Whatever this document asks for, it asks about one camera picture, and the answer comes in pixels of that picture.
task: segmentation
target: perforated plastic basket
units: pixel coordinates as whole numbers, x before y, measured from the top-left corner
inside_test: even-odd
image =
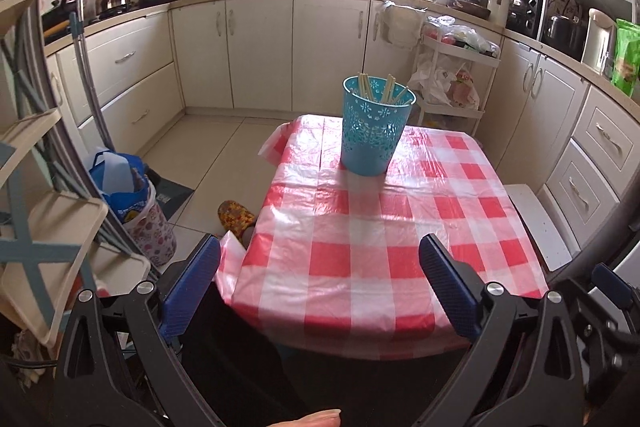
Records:
[[[370,76],[374,96],[380,98],[386,80]],[[386,171],[402,130],[415,103],[415,95],[407,90],[399,105],[370,102],[358,92],[358,77],[347,78],[343,83],[344,106],[342,112],[342,164],[360,176],[378,176]],[[404,86],[396,84],[394,96]]]

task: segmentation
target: table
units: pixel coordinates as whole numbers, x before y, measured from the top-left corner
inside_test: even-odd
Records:
[[[272,341],[356,359],[412,359],[466,345],[418,264],[436,233],[511,293],[547,290],[522,222],[478,144],[406,127],[388,171],[340,163],[342,120],[301,116],[259,155],[277,165],[247,251],[222,240],[225,302]]]

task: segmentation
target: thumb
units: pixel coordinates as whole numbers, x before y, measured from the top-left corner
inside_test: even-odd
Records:
[[[277,423],[271,427],[340,427],[340,409],[320,411],[300,420]]]

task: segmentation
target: red and white tablecloth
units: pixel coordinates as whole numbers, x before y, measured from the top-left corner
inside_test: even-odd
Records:
[[[418,264],[436,233],[458,261],[512,294],[547,290],[498,176],[466,134],[406,127],[386,174],[340,163],[342,120],[302,116],[259,155],[278,166],[247,251],[228,233],[216,283],[272,341],[357,359],[466,345]]]

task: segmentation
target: slipper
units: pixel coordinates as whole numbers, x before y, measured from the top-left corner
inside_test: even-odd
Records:
[[[237,201],[226,200],[218,207],[218,217],[225,230],[231,231],[238,241],[246,229],[255,225],[255,215]]]

